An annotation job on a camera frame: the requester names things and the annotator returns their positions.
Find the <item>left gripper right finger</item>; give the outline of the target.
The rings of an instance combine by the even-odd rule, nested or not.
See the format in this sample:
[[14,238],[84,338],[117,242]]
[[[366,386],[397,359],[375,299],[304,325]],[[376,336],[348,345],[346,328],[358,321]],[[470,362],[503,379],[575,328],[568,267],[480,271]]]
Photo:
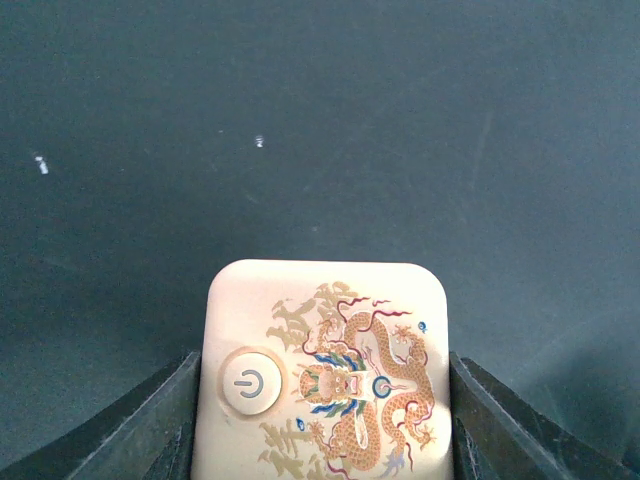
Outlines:
[[449,354],[456,479],[637,479],[537,412],[469,358]]

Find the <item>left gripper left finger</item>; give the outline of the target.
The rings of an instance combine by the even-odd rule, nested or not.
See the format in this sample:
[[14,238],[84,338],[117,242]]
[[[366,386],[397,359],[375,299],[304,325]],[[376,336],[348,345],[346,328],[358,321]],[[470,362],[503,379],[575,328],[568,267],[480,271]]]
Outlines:
[[188,479],[201,353],[171,361],[3,479]]

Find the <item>peach dragon cube adapter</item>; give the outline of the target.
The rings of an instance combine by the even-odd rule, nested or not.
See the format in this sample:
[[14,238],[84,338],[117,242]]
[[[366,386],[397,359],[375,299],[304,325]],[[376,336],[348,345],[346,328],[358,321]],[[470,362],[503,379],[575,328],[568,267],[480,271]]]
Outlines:
[[194,479],[450,479],[447,299],[408,263],[239,260],[207,300]]

